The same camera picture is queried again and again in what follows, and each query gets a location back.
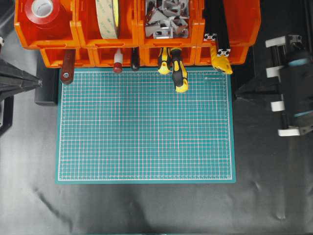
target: green cutting mat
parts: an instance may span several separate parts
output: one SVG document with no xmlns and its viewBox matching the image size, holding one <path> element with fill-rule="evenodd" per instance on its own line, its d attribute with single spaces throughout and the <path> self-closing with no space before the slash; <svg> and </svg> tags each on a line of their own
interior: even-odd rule
<svg viewBox="0 0 313 235">
<path fill-rule="evenodd" d="M 178 94 L 155 68 L 75 70 L 60 85 L 56 182 L 235 182 L 230 78 L 188 72 Z"/>
</svg>

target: screwdriver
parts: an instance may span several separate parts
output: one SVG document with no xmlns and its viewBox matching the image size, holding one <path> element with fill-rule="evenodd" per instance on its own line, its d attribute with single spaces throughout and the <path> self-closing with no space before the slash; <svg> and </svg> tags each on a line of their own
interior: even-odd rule
<svg viewBox="0 0 313 235">
<path fill-rule="evenodd" d="M 188 90 L 188 73 L 181 58 L 181 48 L 172 48 L 171 54 L 173 62 L 172 80 L 174 81 L 175 90 L 178 93 L 184 93 Z"/>
<path fill-rule="evenodd" d="M 138 47 L 135 47 L 132 49 L 131 68 L 134 72 L 138 71 L 140 68 L 140 58 L 139 58 L 139 48 Z"/>
<path fill-rule="evenodd" d="M 123 64 L 123 54 L 121 49 L 118 48 L 116 50 L 116 53 L 114 54 L 113 72 L 121 73 L 123 71 L 122 64 Z"/>
<path fill-rule="evenodd" d="M 216 46 L 212 46 L 210 50 L 211 50 L 211 63 L 213 68 L 222 71 L 226 74 L 232 74 L 233 70 L 231 69 L 228 58 L 223 55 L 217 56 Z"/>
<path fill-rule="evenodd" d="M 158 55 L 158 72 L 162 75 L 167 75 L 171 70 L 171 56 L 170 50 L 167 47 L 162 47 Z"/>
</svg>

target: black and yellow screwdriver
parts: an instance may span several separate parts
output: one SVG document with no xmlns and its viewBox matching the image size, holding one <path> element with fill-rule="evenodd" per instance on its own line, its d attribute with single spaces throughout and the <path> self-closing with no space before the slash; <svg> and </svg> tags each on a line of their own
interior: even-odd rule
<svg viewBox="0 0 313 235">
<path fill-rule="evenodd" d="M 171 49 L 173 74 L 175 90 L 178 93 L 184 93 L 188 90 L 188 73 L 181 57 L 181 48 L 175 47 Z"/>
<path fill-rule="evenodd" d="M 167 75 L 171 71 L 171 56 L 170 49 L 162 47 L 158 55 L 158 72 L 162 75 Z"/>
</svg>

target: double-sided tape roll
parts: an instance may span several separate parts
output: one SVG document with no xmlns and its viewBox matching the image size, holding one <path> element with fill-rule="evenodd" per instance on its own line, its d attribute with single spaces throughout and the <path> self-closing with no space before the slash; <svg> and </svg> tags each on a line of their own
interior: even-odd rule
<svg viewBox="0 0 313 235">
<path fill-rule="evenodd" d="M 119 0 L 95 0 L 99 30 L 103 39 L 117 39 L 120 29 Z"/>
</svg>

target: white plastic part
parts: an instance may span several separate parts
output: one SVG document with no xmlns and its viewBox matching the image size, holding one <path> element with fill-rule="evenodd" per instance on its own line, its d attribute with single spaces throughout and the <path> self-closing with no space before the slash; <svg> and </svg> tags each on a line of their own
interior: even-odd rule
<svg viewBox="0 0 313 235">
<path fill-rule="evenodd" d="M 188 2 L 189 0 L 180 0 L 181 11 L 185 11 L 188 8 Z"/>
<path fill-rule="evenodd" d="M 157 0 L 146 0 L 146 15 L 148 14 L 148 7 L 151 2 L 153 3 L 154 7 L 157 7 Z"/>
<path fill-rule="evenodd" d="M 149 20 L 149 24 L 152 24 L 154 22 L 161 21 L 161 20 L 167 20 L 167 17 L 164 16 L 159 10 L 156 10 L 151 16 L 151 19 Z"/>
<path fill-rule="evenodd" d="M 285 110 L 285 103 L 284 101 L 277 101 L 270 103 L 273 112 L 280 112 Z"/>
<path fill-rule="evenodd" d="M 31 11 L 38 18 L 48 17 L 53 11 L 53 3 L 51 0 L 34 0 Z"/>
<path fill-rule="evenodd" d="M 121 64 L 123 64 L 123 54 L 122 54 L 120 48 L 116 50 L 116 53 L 114 55 L 114 63 L 121 63 Z"/>
<path fill-rule="evenodd" d="M 178 4 L 171 2 L 170 0 L 163 0 L 162 1 L 162 6 L 161 6 L 161 10 L 164 11 L 166 9 L 173 9 L 173 8 L 177 8 Z"/>
<path fill-rule="evenodd" d="M 266 75 L 268 78 L 271 77 L 279 77 L 279 70 L 282 68 L 283 66 L 277 66 L 277 67 L 272 67 L 272 68 L 267 68 L 266 69 Z"/>
<path fill-rule="evenodd" d="M 150 37 L 155 31 L 158 31 L 160 29 L 161 26 L 159 24 L 153 26 L 146 26 L 146 37 Z"/>
<path fill-rule="evenodd" d="M 163 13 L 167 17 L 179 17 L 180 16 L 180 6 L 178 7 L 173 7 L 171 10 L 170 9 L 163 9 Z"/>
<path fill-rule="evenodd" d="M 169 39 L 174 37 L 174 29 L 172 27 L 162 27 L 153 33 L 155 39 Z"/>
<path fill-rule="evenodd" d="M 288 136 L 299 136 L 300 131 L 299 128 L 293 127 L 287 130 L 278 130 L 278 135 L 281 137 L 288 137 Z"/>
<path fill-rule="evenodd" d="M 170 21 L 170 26 L 174 28 L 174 31 L 177 35 L 181 34 L 185 28 L 188 27 L 187 22 L 184 19 L 176 19 Z"/>
<path fill-rule="evenodd" d="M 286 44 L 286 37 L 285 36 L 280 37 L 280 38 L 273 38 L 273 39 L 265 41 L 265 45 L 267 48 L 274 47 L 274 46 L 279 47 L 279 46 L 283 46 L 285 44 Z"/>
</svg>

